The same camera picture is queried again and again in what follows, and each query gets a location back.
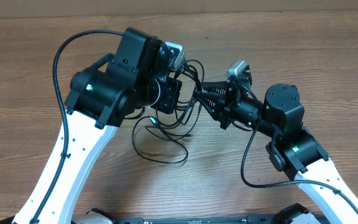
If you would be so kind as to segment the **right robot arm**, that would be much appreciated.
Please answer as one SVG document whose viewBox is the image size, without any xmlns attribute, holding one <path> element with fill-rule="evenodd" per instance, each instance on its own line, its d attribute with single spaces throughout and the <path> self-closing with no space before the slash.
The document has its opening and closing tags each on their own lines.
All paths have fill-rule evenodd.
<svg viewBox="0 0 358 224">
<path fill-rule="evenodd" d="M 195 98 L 209 115 L 226 129 L 235 122 L 252 136 L 271 138 L 266 145 L 274 168 L 284 172 L 287 181 L 247 186 L 267 189 L 297 185 L 319 207 L 329 223 L 358 223 L 358 198 L 341 178 L 328 152 L 303 125 L 305 109 L 295 85 L 275 84 L 259 101 L 250 89 L 250 80 L 231 77 L 225 82 L 208 82 Z"/>
</svg>

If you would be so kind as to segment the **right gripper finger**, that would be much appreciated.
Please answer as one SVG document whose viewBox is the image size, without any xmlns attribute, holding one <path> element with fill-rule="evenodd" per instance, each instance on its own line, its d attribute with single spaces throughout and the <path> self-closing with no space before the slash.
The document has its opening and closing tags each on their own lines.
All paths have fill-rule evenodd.
<svg viewBox="0 0 358 224">
<path fill-rule="evenodd" d="M 225 95 L 226 93 L 232 92 L 232 83 L 229 80 L 220 82 L 204 82 L 202 88 L 202 93 Z"/>
<path fill-rule="evenodd" d="M 229 118 L 227 106 L 229 103 L 223 96 L 196 96 L 196 99 L 206 109 L 215 121 L 227 121 Z"/>
</svg>

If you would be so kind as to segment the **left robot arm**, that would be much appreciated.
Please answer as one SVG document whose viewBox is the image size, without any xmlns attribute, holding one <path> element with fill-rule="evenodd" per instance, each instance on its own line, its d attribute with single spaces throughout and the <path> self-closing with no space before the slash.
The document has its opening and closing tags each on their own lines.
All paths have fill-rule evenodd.
<svg viewBox="0 0 358 224">
<path fill-rule="evenodd" d="M 170 76 L 184 60 L 181 45 L 134 28 L 117 51 L 76 73 L 59 98 L 62 126 L 28 201 L 6 223 L 71 223 L 78 197 L 107 143 L 139 108 L 173 113 L 181 82 Z"/>
</svg>

